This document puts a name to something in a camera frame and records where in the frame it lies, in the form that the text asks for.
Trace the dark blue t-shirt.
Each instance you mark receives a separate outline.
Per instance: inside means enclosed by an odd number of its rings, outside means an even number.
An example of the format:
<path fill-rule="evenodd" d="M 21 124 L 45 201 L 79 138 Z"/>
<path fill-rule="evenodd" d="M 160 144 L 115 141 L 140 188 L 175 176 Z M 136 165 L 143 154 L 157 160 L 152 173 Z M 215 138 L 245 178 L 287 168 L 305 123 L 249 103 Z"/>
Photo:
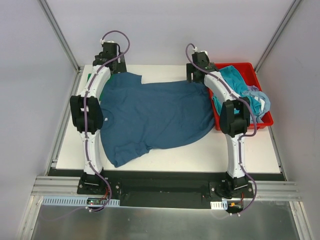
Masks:
<path fill-rule="evenodd" d="M 206 86 L 185 80 L 142 83 L 140 75 L 118 73 L 104 85 L 100 107 L 101 143 L 116 168 L 151 150 L 192 144 L 215 124 Z"/>

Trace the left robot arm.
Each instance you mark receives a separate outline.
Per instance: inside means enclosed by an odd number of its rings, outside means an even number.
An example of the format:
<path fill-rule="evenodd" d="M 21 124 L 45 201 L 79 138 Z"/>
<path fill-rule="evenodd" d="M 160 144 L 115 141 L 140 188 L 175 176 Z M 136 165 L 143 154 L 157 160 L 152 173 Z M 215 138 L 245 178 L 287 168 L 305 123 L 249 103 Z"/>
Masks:
<path fill-rule="evenodd" d="M 119 44 L 100 42 L 102 51 L 95 56 L 84 89 L 69 100 L 72 124 L 79 132 L 84 148 L 84 168 L 77 188 L 77 193 L 82 195 L 108 193 L 107 184 L 99 176 L 103 171 L 99 140 L 104 122 L 100 97 L 112 74 L 127 71 Z"/>

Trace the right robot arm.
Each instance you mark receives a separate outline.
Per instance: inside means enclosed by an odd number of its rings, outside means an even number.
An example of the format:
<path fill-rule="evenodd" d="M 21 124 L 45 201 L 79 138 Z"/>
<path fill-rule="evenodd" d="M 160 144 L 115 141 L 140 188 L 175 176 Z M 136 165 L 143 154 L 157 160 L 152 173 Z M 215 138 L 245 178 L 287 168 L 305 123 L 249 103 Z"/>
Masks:
<path fill-rule="evenodd" d="M 250 101 L 228 85 L 206 51 L 195 49 L 187 58 L 190 61 L 186 65 L 187 81 L 204 84 L 222 103 L 219 126 L 227 140 L 228 166 L 225 180 L 215 187 L 215 193 L 225 199 L 237 197 L 249 184 L 243 147 L 251 124 Z"/>

